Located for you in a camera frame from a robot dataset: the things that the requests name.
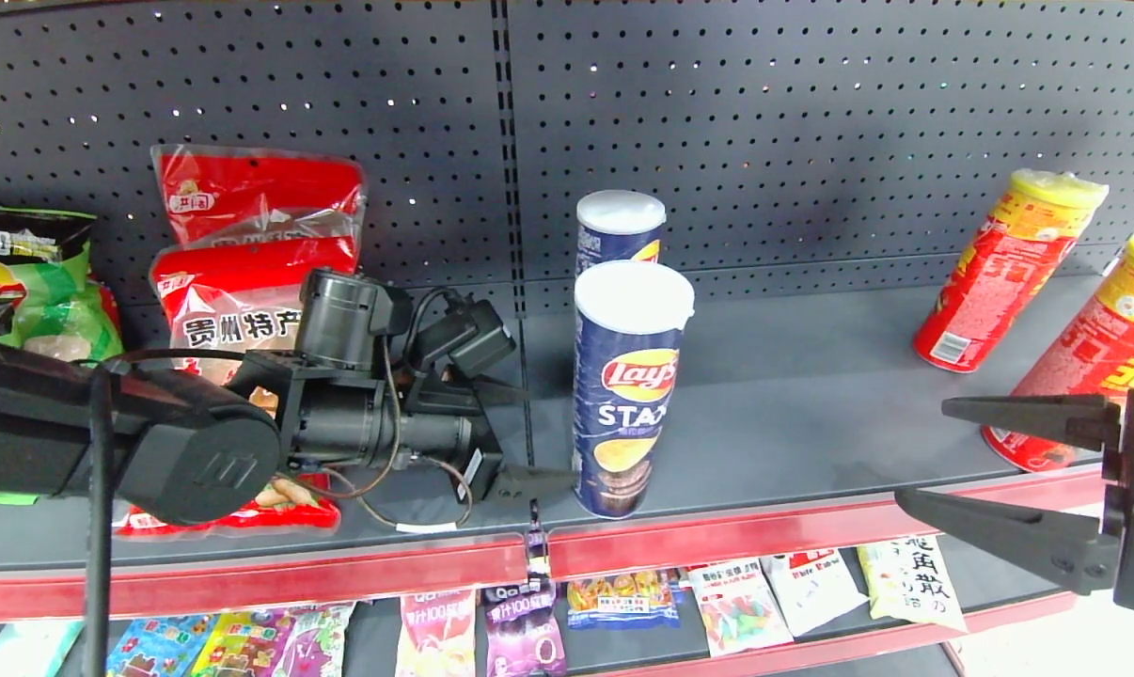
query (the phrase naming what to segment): purple snack bag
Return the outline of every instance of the purple snack bag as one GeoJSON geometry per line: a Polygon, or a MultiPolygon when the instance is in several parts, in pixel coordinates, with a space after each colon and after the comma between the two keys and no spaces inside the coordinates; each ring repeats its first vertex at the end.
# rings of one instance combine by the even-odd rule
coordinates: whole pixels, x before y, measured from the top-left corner
{"type": "Polygon", "coordinates": [[[488,677],[528,677],[540,671],[551,677],[567,675],[567,654],[555,618],[555,586],[549,581],[484,589],[484,618],[488,677]]]}

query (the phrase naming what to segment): white snack bag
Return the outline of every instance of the white snack bag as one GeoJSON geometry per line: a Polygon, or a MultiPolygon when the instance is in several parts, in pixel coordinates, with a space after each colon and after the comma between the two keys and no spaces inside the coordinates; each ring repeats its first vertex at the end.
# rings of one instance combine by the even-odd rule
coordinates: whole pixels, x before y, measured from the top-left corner
{"type": "Polygon", "coordinates": [[[868,595],[850,578],[839,550],[807,550],[760,559],[794,636],[868,602],[868,595]]]}
{"type": "Polygon", "coordinates": [[[933,623],[967,633],[936,536],[909,536],[856,548],[873,618],[933,623]]]}

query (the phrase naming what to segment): robotic arm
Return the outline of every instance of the robotic arm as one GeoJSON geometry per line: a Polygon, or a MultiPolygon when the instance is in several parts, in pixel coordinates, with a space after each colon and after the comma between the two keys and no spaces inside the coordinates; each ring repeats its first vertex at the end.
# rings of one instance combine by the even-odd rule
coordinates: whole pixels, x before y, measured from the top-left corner
{"type": "MultiPolygon", "coordinates": [[[[162,522],[197,524],[239,509],[276,472],[399,468],[421,457],[455,467],[476,498],[566,490],[570,473],[502,467],[482,405],[523,393],[482,372],[515,341],[485,301],[439,293],[449,310],[421,330],[404,290],[316,270],[295,349],[251,350],[227,388],[133,367],[112,401],[117,496],[162,522]],[[405,333],[408,380],[392,393],[388,346],[405,333]],[[449,365],[434,376],[441,359],[449,365]],[[273,418],[248,403],[259,387],[278,395],[273,418]],[[379,454],[392,446],[399,457],[379,454]]],[[[0,346],[0,492],[88,492],[90,380],[90,369],[0,346]]],[[[465,490],[455,485],[455,496],[464,501],[465,490]]]]}

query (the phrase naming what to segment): green chip bag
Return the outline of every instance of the green chip bag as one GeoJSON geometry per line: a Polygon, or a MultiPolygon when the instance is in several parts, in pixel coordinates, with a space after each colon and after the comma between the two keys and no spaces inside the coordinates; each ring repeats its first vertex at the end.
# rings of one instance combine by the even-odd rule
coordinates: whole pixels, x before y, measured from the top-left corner
{"type": "Polygon", "coordinates": [[[0,206],[0,304],[14,325],[0,342],[64,361],[119,355],[119,335],[90,271],[94,215],[0,206]]]}

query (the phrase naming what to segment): red chip can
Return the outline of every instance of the red chip can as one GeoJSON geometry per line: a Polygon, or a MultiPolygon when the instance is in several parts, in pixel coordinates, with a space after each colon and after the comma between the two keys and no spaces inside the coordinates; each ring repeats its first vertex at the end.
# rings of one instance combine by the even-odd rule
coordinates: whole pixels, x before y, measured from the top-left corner
{"type": "Polygon", "coordinates": [[[1065,260],[1109,187],[1023,168],[984,219],[914,338],[921,358],[975,372],[1065,260]]]}
{"type": "MultiPolygon", "coordinates": [[[[1026,373],[1014,395],[1102,393],[1125,404],[1134,388],[1134,237],[1082,312],[1026,373]]],[[[1024,471],[1056,471],[1075,447],[985,426],[989,447],[1024,471]]]]}

